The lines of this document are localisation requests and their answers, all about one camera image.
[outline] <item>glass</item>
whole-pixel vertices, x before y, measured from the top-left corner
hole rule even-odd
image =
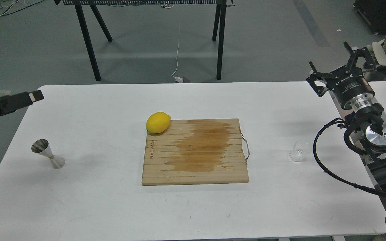
[[[65,164],[65,159],[63,159],[62,157],[57,157],[52,153],[52,150],[49,146],[49,141],[47,141],[46,139],[40,139],[34,142],[31,146],[31,150],[33,153],[48,157],[54,169],[59,169]]]
[[[295,162],[301,162],[311,150],[310,145],[307,142],[296,142],[293,149],[288,153],[291,160]]]

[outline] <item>wooden cutting board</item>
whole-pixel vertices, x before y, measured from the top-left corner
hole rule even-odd
[[[147,133],[142,185],[247,183],[239,119],[171,120]]]

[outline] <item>cocktail jigger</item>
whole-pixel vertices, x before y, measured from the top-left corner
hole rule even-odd
[[[44,157],[49,157],[54,169],[59,169],[65,164],[65,159],[62,157],[57,157],[52,153],[52,150],[49,146],[49,141],[46,139],[40,139],[34,142],[31,146],[31,150],[32,152],[40,154]]]

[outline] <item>floor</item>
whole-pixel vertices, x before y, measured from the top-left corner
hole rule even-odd
[[[175,70],[174,76],[193,83],[304,81],[309,61],[322,72],[346,63],[344,41],[363,47],[383,38],[369,31],[354,12],[353,0],[234,3],[227,8],[221,80],[216,79],[217,43],[211,41],[214,6],[99,6],[112,43],[84,6],[102,76],[96,82],[74,7],[45,0],[0,18],[0,96],[53,84],[175,84],[171,77]],[[0,162],[25,112],[0,117]],[[346,237],[347,241],[372,239]],[[331,238],[291,239],[303,240]]]

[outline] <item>yellow lemon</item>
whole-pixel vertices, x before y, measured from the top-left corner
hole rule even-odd
[[[152,114],[148,120],[145,128],[149,133],[158,134],[166,130],[171,123],[171,117],[164,112],[157,112]]]

